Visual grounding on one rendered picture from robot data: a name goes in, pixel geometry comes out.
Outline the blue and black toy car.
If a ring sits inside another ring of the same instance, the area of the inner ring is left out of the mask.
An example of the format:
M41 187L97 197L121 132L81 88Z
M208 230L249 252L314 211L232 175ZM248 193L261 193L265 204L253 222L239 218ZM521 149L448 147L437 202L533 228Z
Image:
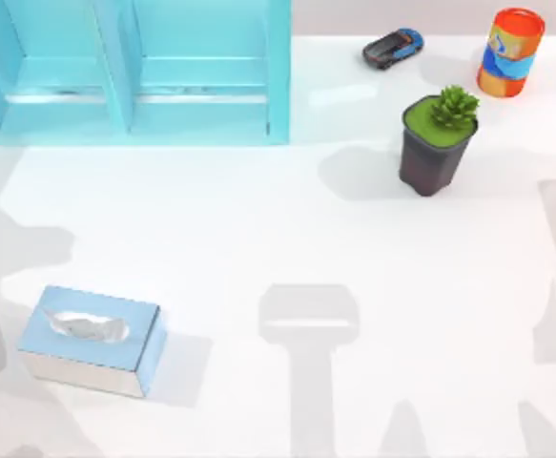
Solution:
M371 68L385 71L420 52L423 46L424 39L418 31L399 28L368 43L362 49L361 55Z

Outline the blue tissue box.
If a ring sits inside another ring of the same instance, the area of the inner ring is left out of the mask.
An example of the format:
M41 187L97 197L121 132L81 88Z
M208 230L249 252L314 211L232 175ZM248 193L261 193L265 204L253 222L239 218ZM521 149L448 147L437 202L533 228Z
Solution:
M18 351L36 378L145 398L166 340L155 303L50 285Z

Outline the light blue rack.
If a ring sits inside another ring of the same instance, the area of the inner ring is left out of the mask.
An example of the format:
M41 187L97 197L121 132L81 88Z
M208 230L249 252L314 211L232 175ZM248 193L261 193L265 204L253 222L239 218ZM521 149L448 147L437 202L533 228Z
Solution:
M0 146L280 145L292 0L0 0Z

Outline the orange and blue can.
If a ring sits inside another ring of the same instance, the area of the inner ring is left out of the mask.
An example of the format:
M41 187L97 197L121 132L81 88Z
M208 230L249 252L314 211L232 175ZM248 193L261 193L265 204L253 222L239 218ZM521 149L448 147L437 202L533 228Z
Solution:
M516 7L499 10L477 73L478 87L498 98L518 95L525 86L545 30L545 20L533 10Z

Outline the black plant pot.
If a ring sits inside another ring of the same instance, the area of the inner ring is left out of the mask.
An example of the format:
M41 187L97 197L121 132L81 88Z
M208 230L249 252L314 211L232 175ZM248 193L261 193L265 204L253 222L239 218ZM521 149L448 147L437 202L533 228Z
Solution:
M479 105L475 95L449 85L407 107L402 113L401 181L422 197L449 186L479 129Z

